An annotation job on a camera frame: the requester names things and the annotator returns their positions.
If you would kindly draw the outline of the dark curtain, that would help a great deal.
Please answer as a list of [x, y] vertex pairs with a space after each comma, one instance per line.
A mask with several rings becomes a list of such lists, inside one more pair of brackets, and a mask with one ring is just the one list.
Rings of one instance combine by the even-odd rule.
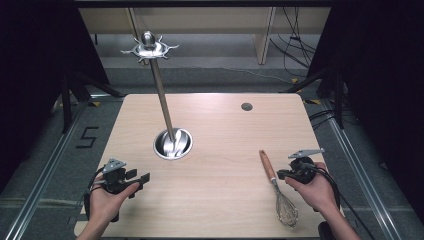
[[109, 82], [69, 0], [0, 0], [0, 193], [29, 153], [73, 73]]
[[424, 0], [332, 6], [308, 73], [324, 68], [424, 222]]

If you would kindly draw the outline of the light wooden shelf unit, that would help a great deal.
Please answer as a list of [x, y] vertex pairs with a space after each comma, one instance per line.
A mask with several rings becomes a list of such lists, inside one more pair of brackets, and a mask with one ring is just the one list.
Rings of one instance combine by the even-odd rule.
[[295, 25], [302, 34], [320, 34], [328, 7], [181, 7], [81, 8], [91, 34], [250, 34], [257, 61], [266, 63], [273, 34], [289, 34]]

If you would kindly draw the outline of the steel utensil hanging stand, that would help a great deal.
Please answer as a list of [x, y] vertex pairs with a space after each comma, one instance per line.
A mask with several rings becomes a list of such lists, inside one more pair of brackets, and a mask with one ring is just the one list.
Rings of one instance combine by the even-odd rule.
[[139, 39], [134, 39], [134, 41], [136, 45], [131, 50], [122, 50], [122, 53], [133, 54], [139, 58], [139, 63], [145, 60], [149, 62], [166, 126], [166, 129], [160, 132], [154, 140], [154, 151], [165, 160], [181, 159], [192, 149], [193, 138], [187, 130], [176, 128], [172, 124], [158, 63], [159, 59], [167, 59], [169, 50], [175, 49], [177, 46], [163, 43], [161, 37], [157, 38], [150, 31], [145, 31]]

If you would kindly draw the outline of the black tripod stand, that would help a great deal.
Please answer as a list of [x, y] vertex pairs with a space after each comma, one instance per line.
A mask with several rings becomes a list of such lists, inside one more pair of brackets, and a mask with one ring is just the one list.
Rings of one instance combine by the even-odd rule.
[[322, 70], [307, 76], [302, 82], [295, 84], [288, 90], [285, 90], [285, 93], [296, 93], [317, 80], [321, 81], [316, 91], [319, 98], [326, 99], [329, 98], [330, 95], [334, 96], [334, 117], [338, 126], [343, 129], [343, 80], [340, 71], [323, 68]]
[[87, 85], [94, 86], [113, 97], [124, 97], [124, 94], [112, 89], [105, 83], [90, 78], [82, 72], [66, 71], [61, 81], [64, 117], [63, 133], [66, 133], [72, 124], [71, 95], [74, 95], [78, 102], [88, 102], [91, 99], [91, 95], [86, 88]]

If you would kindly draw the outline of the wooden-handled wire whisk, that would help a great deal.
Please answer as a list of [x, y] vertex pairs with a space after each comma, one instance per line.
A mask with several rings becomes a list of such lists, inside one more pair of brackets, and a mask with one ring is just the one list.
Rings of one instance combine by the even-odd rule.
[[277, 183], [277, 176], [273, 166], [264, 150], [259, 151], [259, 157], [262, 162], [265, 173], [273, 185], [276, 194], [276, 214], [278, 220], [286, 227], [294, 228], [298, 221], [298, 210], [291, 200], [280, 190]]

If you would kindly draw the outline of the person's left hand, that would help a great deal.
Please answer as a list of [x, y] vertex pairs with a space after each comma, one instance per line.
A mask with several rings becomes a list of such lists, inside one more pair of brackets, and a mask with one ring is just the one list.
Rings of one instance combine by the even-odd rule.
[[88, 226], [102, 234], [111, 220], [118, 214], [123, 202], [138, 190], [139, 184], [133, 183], [118, 194], [107, 192], [96, 184], [91, 190], [90, 217]]

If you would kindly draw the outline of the aluminium floor rail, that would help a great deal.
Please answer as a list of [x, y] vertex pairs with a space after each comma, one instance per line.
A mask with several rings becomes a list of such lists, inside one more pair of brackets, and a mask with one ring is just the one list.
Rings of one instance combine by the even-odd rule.
[[67, 147], [70, 138], [74, 132], [75, 126], [80, 119], [82, 113], [87, 107], [87, 103], [79, 103], [75, 107], [75, 112], [71, 114], [71, 123], [68, 129], [61, 134], [57, 144], [55, 145], [53, 152], [51, 153], [48, 161], [46, 162], [42, 172], [40, 173], [37, 181], [35, 182], [32, 191], [29, 196], [25, 199], [20, 208], [20, 211], [12, 224], [10, 225], [5, 240], [21, 240], [25, 233], [28, 224], [30, 223], [39, 201], [47, 188], [54, 171], [59, 164], [60, 158], [62, 157], [65, 148]]
[[341, 145], [341, 148], [349, 162], [350, 167], [358, 180], [358, 183], [364, 193], [364, 196], [370, 205], [372, 212], [374, 213], [380, 228], [387, 240], [401, 240], [401, 235], [395, 226], [394, 220], [383, 203], [381, 197], [378, 195], [370, 177], [365, 171], [360, 158], [353, 148], [351, 141], [349, 140], [344, 129], [339, 127], [336, 120], [330, 121], [330, 126]]

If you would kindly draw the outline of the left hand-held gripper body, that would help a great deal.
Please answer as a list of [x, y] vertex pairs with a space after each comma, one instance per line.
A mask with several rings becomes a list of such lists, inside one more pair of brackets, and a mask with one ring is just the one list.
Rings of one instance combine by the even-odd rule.
[[104, 165], [102, 170], [103, 186], [107, 192], [118, 194], [132, 184], [132, 178], [126, 178], [128, 172], [125, 168], [126, 165], [126, 162], [114, 158], [110, 158]]

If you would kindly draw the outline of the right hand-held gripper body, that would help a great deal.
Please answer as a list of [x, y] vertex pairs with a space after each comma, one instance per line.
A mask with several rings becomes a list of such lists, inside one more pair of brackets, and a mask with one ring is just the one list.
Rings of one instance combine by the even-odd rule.
[[291, 167], [289, 177], [303, 184], [310, 183], [314, 179], [318, 170], [310, 156], [324, 152], [325, 150], [323, 148], [306, 149], [298, 150], [297, 152], [289, 155], [288, 158], [291, 159], [291, 163], [289, 164]]

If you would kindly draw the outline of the person's right hand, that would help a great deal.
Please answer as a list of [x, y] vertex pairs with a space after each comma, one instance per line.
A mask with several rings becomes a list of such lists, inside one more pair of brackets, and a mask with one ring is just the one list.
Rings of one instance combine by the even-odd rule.
[[296, 190], [309, 206], [323, 216], [339, 213], [333, 189], [321, 174], [317, 173], [308, 184], [302, 184], [290, 177], [286, 177], [285, 182]]

